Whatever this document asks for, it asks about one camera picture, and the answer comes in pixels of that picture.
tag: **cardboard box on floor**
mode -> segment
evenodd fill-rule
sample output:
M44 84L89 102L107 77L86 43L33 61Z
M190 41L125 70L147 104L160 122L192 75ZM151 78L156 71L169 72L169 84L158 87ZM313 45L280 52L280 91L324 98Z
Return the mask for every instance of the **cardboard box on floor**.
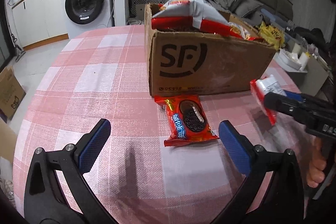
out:
M0 156L9 160L11 164L13 164L14 161L16 140L17 135L0 118Z
M25 91L14 76L13 67L6 67L0 73L0 109L11 119L15 114Z
M200 32L153 30L152 15L157 12L158 5L146 5L145 44L152 96L249 90L250 81L262 76L276 52L267 42ZM253 37L259 37L251 26L234 15L221 14L248 29Z

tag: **blue gripper pad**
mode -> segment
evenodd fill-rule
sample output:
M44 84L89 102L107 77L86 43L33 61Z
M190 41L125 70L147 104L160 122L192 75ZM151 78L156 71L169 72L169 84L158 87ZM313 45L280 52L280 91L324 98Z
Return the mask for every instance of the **blue gripper pad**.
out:
M301 97L300 94L294 93L294 92L290 92L290 91L287 91L287 90L285 90L284 92L286 93L286 95L287 95L288 98L297 100L299 102L303 102L303 98Z
M219 138L240 173L248 176L252 168L253 145L229 121L219 124Z
M84 134L77 142L73 158L81 174L90 172L110 134L110 122L101 119L90 133Z

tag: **yellow snack bag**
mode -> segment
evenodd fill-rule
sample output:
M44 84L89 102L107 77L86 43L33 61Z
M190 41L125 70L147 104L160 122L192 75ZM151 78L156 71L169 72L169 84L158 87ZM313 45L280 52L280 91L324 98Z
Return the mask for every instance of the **yellow snack bag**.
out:
M264 21L259 27L259 35L265 39L268 44L273 45L276 50L280 49L285 43L285 34L283 31L271 25L266 26Z

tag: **white bowl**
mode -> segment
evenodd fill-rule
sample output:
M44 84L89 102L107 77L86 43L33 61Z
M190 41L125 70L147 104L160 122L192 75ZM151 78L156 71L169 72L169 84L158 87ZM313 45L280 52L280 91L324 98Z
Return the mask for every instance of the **white bowl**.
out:
M280 54L279 58L281 59L282 62L284 62L286 65L292 67L293 69L299 70L301 68L301 64L298 62L295 62L291 57L290 57L290 52L287 52L283 49L280 49Z

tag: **red snack wrapper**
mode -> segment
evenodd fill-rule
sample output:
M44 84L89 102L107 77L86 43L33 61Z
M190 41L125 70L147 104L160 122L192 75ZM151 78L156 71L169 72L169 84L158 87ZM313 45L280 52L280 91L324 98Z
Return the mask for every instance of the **red snack wrapper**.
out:
M171 135L164 141L165 146L183 146L218 139L209 127L197 95L155 96L154 100L166 107Z
M253 97L257 100L262 111L268 117L271 125L275 125L277 122L277 113L264 107L264 97L269 92L277 93L283 96L286 96L286 93L282 90L280 84L273 75L264 79L252 80L250 82L250 87Z
M160 6L160 12L152 17L153 29L178 29L194 27L201 32L259 40L248 30L228 22L214 7L204 0L169 0Z

